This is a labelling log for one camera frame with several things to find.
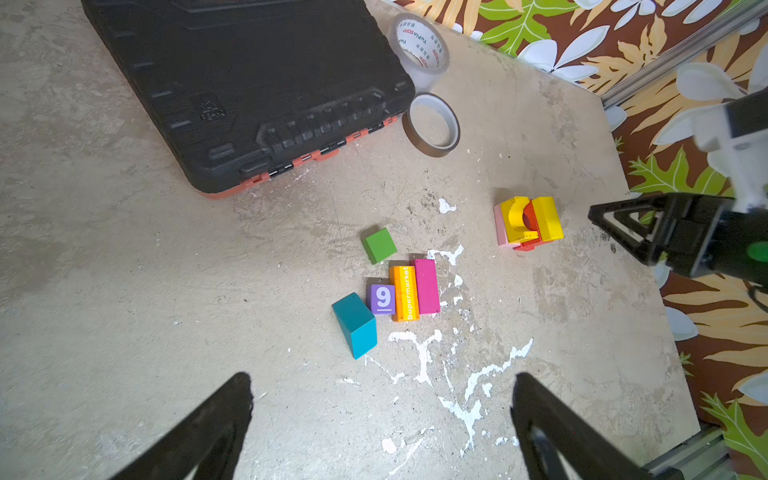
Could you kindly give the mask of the pink wood block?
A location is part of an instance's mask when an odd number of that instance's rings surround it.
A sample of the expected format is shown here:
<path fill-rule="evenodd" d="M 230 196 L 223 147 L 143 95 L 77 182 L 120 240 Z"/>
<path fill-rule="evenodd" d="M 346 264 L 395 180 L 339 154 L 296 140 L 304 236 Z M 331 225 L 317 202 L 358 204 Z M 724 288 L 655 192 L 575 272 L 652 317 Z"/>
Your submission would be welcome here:
<path fill-rule="evenodd" d="M 511 243 L 508 239 L 505 217 L 501 211 L 500 204 L 494 206 L 494 221 L 498 246 L 507 249 L 514 249 L 518 247 L 519 243 Z"/>

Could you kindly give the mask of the orange wood block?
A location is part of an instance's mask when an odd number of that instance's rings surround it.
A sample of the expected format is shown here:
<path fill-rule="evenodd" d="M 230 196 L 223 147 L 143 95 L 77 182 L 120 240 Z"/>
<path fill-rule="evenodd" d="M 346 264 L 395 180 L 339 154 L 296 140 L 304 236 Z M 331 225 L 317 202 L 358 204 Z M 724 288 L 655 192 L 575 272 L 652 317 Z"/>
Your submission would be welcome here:
<path fill-rule="evenodd" d="M 393 266 L 390 279 L 395 287 L 395 322 L 418 321 L 420 309 L 413 266 Z"/>

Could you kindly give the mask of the yellow arch block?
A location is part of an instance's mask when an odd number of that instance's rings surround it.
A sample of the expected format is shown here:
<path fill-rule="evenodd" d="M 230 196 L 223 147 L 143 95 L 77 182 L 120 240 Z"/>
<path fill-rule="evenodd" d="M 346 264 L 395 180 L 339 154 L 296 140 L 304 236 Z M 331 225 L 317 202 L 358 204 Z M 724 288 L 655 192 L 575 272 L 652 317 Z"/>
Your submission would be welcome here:
<path fill-rule="evenodd" d="M 524 207 L 531 202 L 528 197 L 517 196 L 502 202 L 501 211 L 505 217 L 507 236 L 511 243 L 519 243 L 524 237 L 522 221 Z"/>

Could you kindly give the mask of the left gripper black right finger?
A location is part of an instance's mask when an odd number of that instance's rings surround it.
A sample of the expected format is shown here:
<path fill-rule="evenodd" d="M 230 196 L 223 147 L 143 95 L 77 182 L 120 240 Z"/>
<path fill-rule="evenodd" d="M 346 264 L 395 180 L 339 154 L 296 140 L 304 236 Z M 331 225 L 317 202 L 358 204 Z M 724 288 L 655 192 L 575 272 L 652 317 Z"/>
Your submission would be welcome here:
<path fill-rule="evenodd" d="M 531 374 L 516 375 L 511 418 L 531 479 L 649 479 Z"/>

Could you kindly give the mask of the red wood block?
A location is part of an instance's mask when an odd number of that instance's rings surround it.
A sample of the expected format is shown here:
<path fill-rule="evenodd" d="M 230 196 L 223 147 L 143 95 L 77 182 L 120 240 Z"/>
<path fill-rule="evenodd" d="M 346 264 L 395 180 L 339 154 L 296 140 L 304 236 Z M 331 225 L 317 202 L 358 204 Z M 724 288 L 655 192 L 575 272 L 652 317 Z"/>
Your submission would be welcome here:
<path fill-rule="evenodd" d="M 522 213 L 522 221 L 525 227 L 525 233 L 523 239 L 520 241 L 520 244 L 516 247 L 516 250 L 533 251 L 538 246 L 544 244 L 539 230 L 538 220 L 535 215 L 533 202 L 529 202 L 524 207 Z"/>

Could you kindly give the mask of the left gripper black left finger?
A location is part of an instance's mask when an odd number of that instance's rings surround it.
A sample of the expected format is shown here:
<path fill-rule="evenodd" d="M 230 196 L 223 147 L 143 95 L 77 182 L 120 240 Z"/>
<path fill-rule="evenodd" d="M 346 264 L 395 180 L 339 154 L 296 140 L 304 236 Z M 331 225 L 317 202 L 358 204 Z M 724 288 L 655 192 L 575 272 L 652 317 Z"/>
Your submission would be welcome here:
<path fill-rule="evenodd" d="M 252 409 L 251 378 L 238 372 L 113 477 L 232 479 Z"/>

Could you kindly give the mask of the green wood block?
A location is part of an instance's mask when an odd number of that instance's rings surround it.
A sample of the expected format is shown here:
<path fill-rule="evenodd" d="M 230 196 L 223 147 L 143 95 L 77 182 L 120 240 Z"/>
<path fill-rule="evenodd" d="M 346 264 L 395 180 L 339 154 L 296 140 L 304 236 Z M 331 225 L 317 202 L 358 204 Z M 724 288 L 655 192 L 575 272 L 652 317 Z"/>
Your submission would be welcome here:
<path fill-rule="evenodd" d="M 383 262 L 397 252 L 397 247 L 386 228 L 365 236 L 362 245 L 373 265 Z"/>

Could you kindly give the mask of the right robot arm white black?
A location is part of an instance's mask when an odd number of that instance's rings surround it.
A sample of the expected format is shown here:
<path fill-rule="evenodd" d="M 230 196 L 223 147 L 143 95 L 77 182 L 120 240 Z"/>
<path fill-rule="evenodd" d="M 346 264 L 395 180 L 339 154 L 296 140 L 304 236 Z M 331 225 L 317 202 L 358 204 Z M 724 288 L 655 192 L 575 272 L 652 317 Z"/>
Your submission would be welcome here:
<path fill-rule="evenodd" d="M 767 284 L 767 92 L 693 120 L 696 146 L 724 163 L 733 197 L 669 193 L 591 206 L 589 220 L 640 263 L 687 278 L 721 273 Z"/>

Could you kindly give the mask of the purple number block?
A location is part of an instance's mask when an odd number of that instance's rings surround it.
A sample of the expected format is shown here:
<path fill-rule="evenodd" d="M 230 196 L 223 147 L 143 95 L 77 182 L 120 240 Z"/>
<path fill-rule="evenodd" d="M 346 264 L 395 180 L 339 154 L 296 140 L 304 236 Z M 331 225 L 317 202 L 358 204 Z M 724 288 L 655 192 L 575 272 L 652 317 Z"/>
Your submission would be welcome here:
<path fill-rule="evenodd" d="M 369 309 L 375 316 L 396 313 L 396 291 L 391 284 L 371 284 L 368 289 Z"/>

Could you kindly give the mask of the magenta wood block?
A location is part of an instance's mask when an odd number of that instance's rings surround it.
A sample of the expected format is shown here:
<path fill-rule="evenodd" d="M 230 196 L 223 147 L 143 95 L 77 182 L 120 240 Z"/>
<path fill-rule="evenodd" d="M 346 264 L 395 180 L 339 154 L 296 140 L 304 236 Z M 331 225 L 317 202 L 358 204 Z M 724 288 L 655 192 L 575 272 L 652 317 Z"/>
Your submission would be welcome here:
<path fill-rule="evenodd" d="M 434 315 L 441 311 L 440 292 L 436 263 L 431 259 L 412 261 L 415 271 L 419 310 L 422 315 Z"/>

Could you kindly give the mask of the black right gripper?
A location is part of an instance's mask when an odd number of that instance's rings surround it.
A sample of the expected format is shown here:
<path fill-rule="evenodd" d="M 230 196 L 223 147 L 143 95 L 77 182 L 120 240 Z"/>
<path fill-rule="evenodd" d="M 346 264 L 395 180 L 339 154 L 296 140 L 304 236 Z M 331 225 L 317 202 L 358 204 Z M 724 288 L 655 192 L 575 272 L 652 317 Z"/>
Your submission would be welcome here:
<path fill-rule="evenodd" d="M 593 205 L 588 219 L 642 264 L 767 283 L 767 211 L 727 197 L 674 193 Z"/>

